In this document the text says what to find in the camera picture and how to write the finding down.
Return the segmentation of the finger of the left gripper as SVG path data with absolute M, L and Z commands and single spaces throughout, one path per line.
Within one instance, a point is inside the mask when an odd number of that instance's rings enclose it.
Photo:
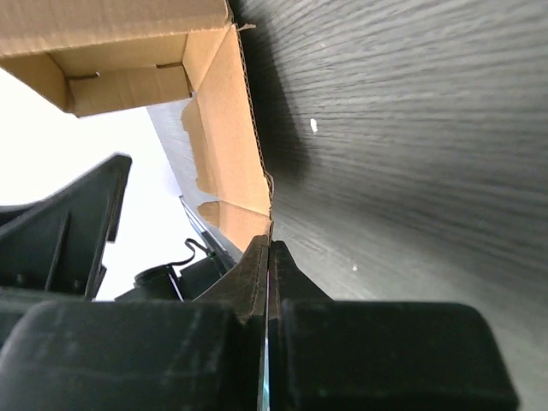
M 96 297 L 132 159 L 116 154 L 50 197 L 1 208 L 1 287 Z

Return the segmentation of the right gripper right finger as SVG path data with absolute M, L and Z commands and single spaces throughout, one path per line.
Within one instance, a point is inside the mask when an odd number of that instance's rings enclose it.
M 439 301 L 336 301 L 272 243 L 273 410 L 516 410 L 491 327 Z

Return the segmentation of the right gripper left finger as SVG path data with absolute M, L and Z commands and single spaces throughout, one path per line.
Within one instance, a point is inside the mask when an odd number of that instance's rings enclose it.
M 4 410 L 259 410 L 269 239 L 196 300 L 47 301 L 1 350 Z

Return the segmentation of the brown cardboard box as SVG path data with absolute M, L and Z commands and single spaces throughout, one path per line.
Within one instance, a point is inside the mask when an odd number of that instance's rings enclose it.
M 4 1 L 1 66 L 78 117 L 184 101 L 199 215 L 244 250 L 271 231 L 271 182 L 240 32 L 225 1 Z

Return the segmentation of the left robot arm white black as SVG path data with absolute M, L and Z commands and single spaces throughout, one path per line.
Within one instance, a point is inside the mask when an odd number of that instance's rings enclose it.
M 26 205 L 1 208 L 1 291 L 93 300 L 104 280 L 107 243 L 116 239 L 132 159 L 117 154 L 60 189 Z M 235 261 L 197 219 L 188 258 L 148 268 L 121 295 L 131 300 L 191 301 Z M 197 252 L 205 257 L 198 261 Z

